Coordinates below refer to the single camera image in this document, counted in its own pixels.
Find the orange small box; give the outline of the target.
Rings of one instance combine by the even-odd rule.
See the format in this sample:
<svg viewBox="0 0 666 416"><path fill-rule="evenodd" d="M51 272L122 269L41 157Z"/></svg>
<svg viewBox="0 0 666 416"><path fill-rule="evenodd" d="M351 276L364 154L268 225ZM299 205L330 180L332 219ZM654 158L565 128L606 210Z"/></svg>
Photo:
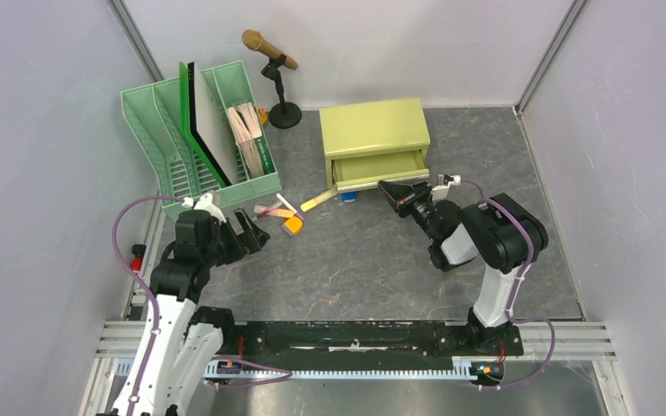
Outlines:
<svg viewBox="0 0 666 416"><path fill-rule="evenodd" d="M295 237L304 227L304 221L297 216L287 218L282 224L282 229L291 237Z"/></svg>

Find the blue eraser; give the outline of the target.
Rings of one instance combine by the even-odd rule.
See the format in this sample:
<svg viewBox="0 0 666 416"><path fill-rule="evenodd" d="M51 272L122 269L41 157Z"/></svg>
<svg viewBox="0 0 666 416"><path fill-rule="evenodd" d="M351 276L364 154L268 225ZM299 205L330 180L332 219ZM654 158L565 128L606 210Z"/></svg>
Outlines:
<svg viewBox="0 0 666 416"><path fill-rule="evenodd" d="M354 203L357 200L357 192L344 192L341 194L341 200L344 203Z"/></svg>

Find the yellow-green drawer chest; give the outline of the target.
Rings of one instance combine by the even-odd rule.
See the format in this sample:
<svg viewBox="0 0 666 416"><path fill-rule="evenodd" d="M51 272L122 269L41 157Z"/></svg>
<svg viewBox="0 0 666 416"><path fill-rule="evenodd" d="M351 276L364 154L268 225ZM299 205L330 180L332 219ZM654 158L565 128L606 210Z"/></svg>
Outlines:
<svg viewBox="0 0 666 416"><path fill-rule="evenodd" d="M419 98L323 107L319 118L329 188L358 192L381 180L429 177L430 134Z"/></svg>

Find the green plastic folder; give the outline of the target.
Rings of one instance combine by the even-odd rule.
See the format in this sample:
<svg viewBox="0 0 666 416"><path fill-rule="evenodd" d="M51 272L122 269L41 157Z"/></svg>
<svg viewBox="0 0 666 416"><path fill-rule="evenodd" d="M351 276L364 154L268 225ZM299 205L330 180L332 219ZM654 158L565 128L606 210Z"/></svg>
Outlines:
<svg viewBox="0 0 666 416"><path fill-rule="evenodd" d="M199 156L219 186L227 187L231 183L229 178L198 131L193 70L193 62L179 62L181 131L187 144Z"/></svg>

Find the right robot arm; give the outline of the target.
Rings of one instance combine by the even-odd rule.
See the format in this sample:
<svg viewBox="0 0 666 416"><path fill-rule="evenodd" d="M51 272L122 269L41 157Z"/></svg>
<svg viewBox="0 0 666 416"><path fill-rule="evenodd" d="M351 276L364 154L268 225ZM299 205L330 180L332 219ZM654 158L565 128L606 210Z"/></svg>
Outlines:
<svg viewBox="0 0 666 416"><path fill-rule="evenodd" d="M545 226L505 193L468 206L448 200L459 175L442 174L436 185L381 180L379 189L401 218L411 217L430 241L431 263L443 272L481 258L486 266L480 294L469 309L467 345L478 354L496 348L513 325L513 303L526 272L549 244Z"/></svg>

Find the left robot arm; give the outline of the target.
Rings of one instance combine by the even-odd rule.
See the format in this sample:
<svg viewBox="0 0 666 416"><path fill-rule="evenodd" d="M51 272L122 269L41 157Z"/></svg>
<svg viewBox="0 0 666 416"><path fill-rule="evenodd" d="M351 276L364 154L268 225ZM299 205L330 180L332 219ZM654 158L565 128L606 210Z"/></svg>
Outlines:
<svg viewBox="0 0 666 416"><path fill-rule="evenodd" d="M236 232L222 212L190 210L150 276L147 320L111 415L184 415L216 353L237 344L229 309L199 306L214 267L261 251L270 235L242 209Z"/></svg>

